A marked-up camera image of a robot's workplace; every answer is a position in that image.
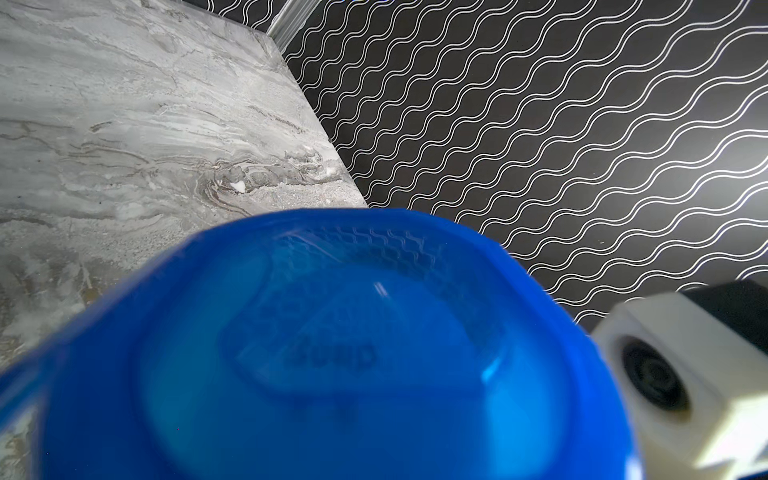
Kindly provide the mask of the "blue container lid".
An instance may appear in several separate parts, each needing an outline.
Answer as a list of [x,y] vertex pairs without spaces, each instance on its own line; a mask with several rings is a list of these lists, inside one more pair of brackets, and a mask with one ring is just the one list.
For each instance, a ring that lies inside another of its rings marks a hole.
[[1,375],[39,479],[639,479],[595,343],[495,241],[301,209],[160,254]]

